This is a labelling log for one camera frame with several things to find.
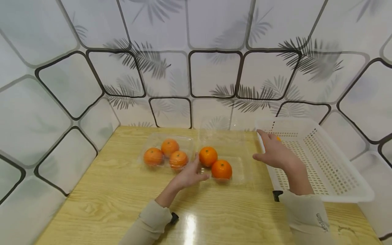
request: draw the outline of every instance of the wooden table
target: wooden table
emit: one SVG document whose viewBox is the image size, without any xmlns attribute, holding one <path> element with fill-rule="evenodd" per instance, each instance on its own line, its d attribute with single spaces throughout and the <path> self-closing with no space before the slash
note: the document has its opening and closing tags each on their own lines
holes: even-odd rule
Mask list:
<svg viewBox="0 0 392 245">
<path fill-rule="evenodd" d="M 136 158 L 152 132 L 197 139 L 197 130 L 119 127 L 41 234 L 37 245 L 115 245 L 173 173 L 151 172 Z M 261 152 L 255 132 L 246 132 L 251 153 Z M 171 211 L 180 217 L 158 244 L 293 245 L 281 203 L 274 202 L 267 168 L 251 157 L 253 183 L 213 181 L 179 193 Z M 326 203 L 331 230 L 341 245 L 381 244 L 356 204 Z"/>
</svg>

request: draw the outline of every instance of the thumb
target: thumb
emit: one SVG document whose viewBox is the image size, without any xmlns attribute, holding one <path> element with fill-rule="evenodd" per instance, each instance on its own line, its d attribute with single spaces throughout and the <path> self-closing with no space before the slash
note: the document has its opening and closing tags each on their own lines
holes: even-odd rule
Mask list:
<svg viewBox="0 0 392 245">
<path fill-rule="evenodd" d="M 198 181 L 205 181 L 210 178 L 209 174 L 198 174 L 197 179 Z"/>
<path fill-rule="evenodd" d="M 265 153 L 264 154 L 255 153 L 255 154 L 253 154 L 252 157 L 253 157 L 253 159 L 255 159 L 256 161 L 259 161 L 259 162 L 265 163 L 267 161 L 267 156 L 265 155 Z"/>
</svg>

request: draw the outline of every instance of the beige sleeve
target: beige sleeve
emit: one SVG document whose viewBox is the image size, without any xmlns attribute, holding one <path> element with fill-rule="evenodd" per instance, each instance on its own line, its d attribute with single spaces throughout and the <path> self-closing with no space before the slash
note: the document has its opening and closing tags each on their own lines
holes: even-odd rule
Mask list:
<svg viewBox="0 0 392 245">
<path fill-rule="evenodd" d="M 139 214 L 139 218 L 118 244 L 152 245 L 165 232 L 165 226 L 171 221 L 171 218 L 170 210 L 159 206 L 153 200 Z"/>
<path fill-rule="evenodd" d="M 297 245 L 334 245 L 327 212 L 317 195 L 297 196 L 285 191 L 279 196 Z"/>
</svg>

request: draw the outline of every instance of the white tile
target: white tile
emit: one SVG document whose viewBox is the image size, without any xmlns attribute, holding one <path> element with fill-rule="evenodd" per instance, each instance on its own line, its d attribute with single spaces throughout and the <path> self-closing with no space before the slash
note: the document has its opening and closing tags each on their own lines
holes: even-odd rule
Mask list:
<svg viewBox="0 0 392 245">
<path fill-rule="evenodd" d="M 191 127 L 190 104 L 186 99 L 152 99 L 151 107 L 159 127 Z"/>
<path fill-rule="evenodd" d="M 304 103 L 289 102 L 282 106 L 278 117 L 306 117 L 320 123 L 328 113 L 326 105 L 308 105 Z"/>
<path fill-rule="evenodd" d="M 81 116 L 102 94 L 93 72 L 81 54 L 73 54 L 40 70 L 39 76 L 75 118 Z"/>
<path fill-rule="evenodd" d="M 371 64 L 340 103 L 340 109 L 374 141 L 390 133 L 391 75 L 392 69 L 381 62 Z"/>
<path fill-rule="evenodd" d="M 363 152 L 366 144 L 354 128 L 338 113 L 328 115 L 321 126 L 348 159 Z"/>
<path fill-rule="evenodd" d="M 101 99 L 80 120 L 81 129 L 98 150 L 102 149 L 118 125 L 116 115 L 106 99 Z"/>
<path fill-rule="evenodd" d="M 131 41 L 153 50 L 184 50 L 187 43 L 185 1 L 120 1 Z"/>
<path fill-rule="evenodd" d="M 323 0 L 257 0 L 249 45 L 253 48 L 277 48 L 297 36 L 307 37 L 323 3 Z"/>
<path fill-rule="evenodd" d="M 0 159 L 0 200 L 14 187 L 21 175 L 19 169 Z"/>
<path fill-rule="evenodd" d="M 27 78 L 0 93 L 0 149 L 33 165 L 71 121 L 38 81 Z"/>
<path fill-rule="evenodd" d="M 79 130 L 72 129 L 42 162 L 38 172 L 65 193 L 70 193 L 95 157 L 94 147 Z"/>
<path fill-rule="evenodd" d="M 194 48 L 238 49 L 245 40 L 250 0 L 189 0 L 189 43 Z"/>
<path fill-rule="evenodd" d="M 312 39 L 338 43 L 329 51 L 359 51 L 376 58 L 392 33 L 391 8 L 391 1 L 328 1 Z"/>
<path fill-rule="evenodd" d="M 103 47 L 113 39 L 127 40 L 116 1 L 67 0 L 62 3 L 84 45 Z"/>
<path fill-rule="evenodd" d="M 378 237 L 391 232 L 390 203 L 392 202 L 392 169 L 377 152 L 368 151 L 352 161 L 359 173 L 369 183 L 376 194 L 375 200 L 359 203 L 363 214 Z"/>
<path fill-rule="evenodd" d="M 223 105 L 219 100 L 206 98 L 192 101 L 193 128 L 226 129 L 230 127 L 232 107 Z"/>
<path fill-rule="evenodd" d="M 292 75 L 281 53 L 249 53 L 245 56 L 240 85 L 254 89 L 240 97 L 278 99 L 282 98 Z"/>
<path fill-rule="evenodd" d="M 39 65 L 76 48 L 77 42 L 55 1 L 6 1 L 2 31 L 21 56 Z"/>
<path fill-rule="evenodd" d="M 128 53 L 91 52 L 89 58 L 107 93 L 143 96 L 142 78 L 138 70 L 123 65 L 118 59 L 119 55 L 130 59 L 131 63 L 134 62 L 134 58 Z"/>
<path fill-rule="evenodd" d="M 291 86 L 298 86 L 303 100 L 316 103 L 336 101 L 365 64 L 365 58 L 359 54 L 320 54 L 314 60 L 315 66 L 299 64 Z"/>
<path fill-rule="evenodd" d="M 234 94 L 240 55 L 237 53 L 193 53 L 191 55 L 192 94 L 227 97 Z M 227 93 L 217 93 L 226 87 Z"/>
<path fill-rule="evenodd" d="M 259 118 L 275 117 L 277 109 L 283 103 L 280 101 L 273 101 L 266 103 L 266 101 L 256 100 L 236 100 L 234 104 L 231 130 L 247 130 L 254 131 L 254 122 Z"/>
<path fill-rule="evenodd" d="M 25 179 L 0 205 L 0 237 L 7 244 L 34 244 L 64 201 L 35 176 Z"/>
<path fill-rule="evenodd" d="M 188 61 L 184 53 L 160 52 L 161 63 L 155 65 L 162 75 L 149 67 L 139 66 L 149 96 L 188 96 Z"/>
<path fill-rule="evenodd" d="M 148 98 L 108 96 L 121 125 L 156 127 Z"/>
<path fill-rule="evenodd" d="M 0 89 L 23 76 L 27 67 L 0 35 Z"/>
<path fill-rule="evenodd" d="M 385 56 L 390 61 L 392 61 L 392 39 L 388 41 L 388 43 L 385 45 L 384 49 L 381 51 L 382 54 Z"/>
<path fill-rule="evenodd" d="M 381 152 L 387 158 L 387 160 L 392 163 L 392 140 L 383 145 Z"/>
</svg>

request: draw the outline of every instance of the hand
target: hand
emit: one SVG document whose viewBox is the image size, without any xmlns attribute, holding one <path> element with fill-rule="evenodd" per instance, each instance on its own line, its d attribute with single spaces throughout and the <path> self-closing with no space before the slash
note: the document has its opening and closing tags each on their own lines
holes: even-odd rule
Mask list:
<svg viewBox="0 0 392 245">
<path fill-rule="evenodd" d="M 280 142 L 276 135 L 267 134 L 258 129 L 265 148 L 265 153 L 253 154 L 253 159 L 270 165 L 274 168 L 282 169 L 289 181 L 290 191 L 296 195 L 314 194 L 310 184 L 306 165 L 292 151 Z"/>
<path fill-rule="evenodd" d="M 195 157 L 193 162 L 188 163 L 185 169 L 170 181 L 155 199 L 156 203 L 168 208 L 180 190 L 210 178 L 209 174 L 198 173 L 200 166 L 199 154 L 196 154 Z"/>
<path fill-rule="evenodd" d="M 263 140 L 265 153 L 255 153 L 253 154 L 253 159 L 270 165 L 271 167 L 283 169 L 285 172 L 290 169 L 297 169 L 298 167 L 305 166 L 292 151 L 277 139 L 276 135 L 267 134 L 261 129 L 258 129 L 257 133 L 260 134 Z"/>
<path fill-rule="evenodd" d="M 183 171 L 181 171 L 174 179 L 171 181 L 173 185 L 180 189 L 190 187 L 201 181 L 205 181 L 210 178 L 209 174 L 199 174 L 198 170 L 200 168 L 199 154 L 195 154 L 195 160 L 188 163 Z"/>
</svg>

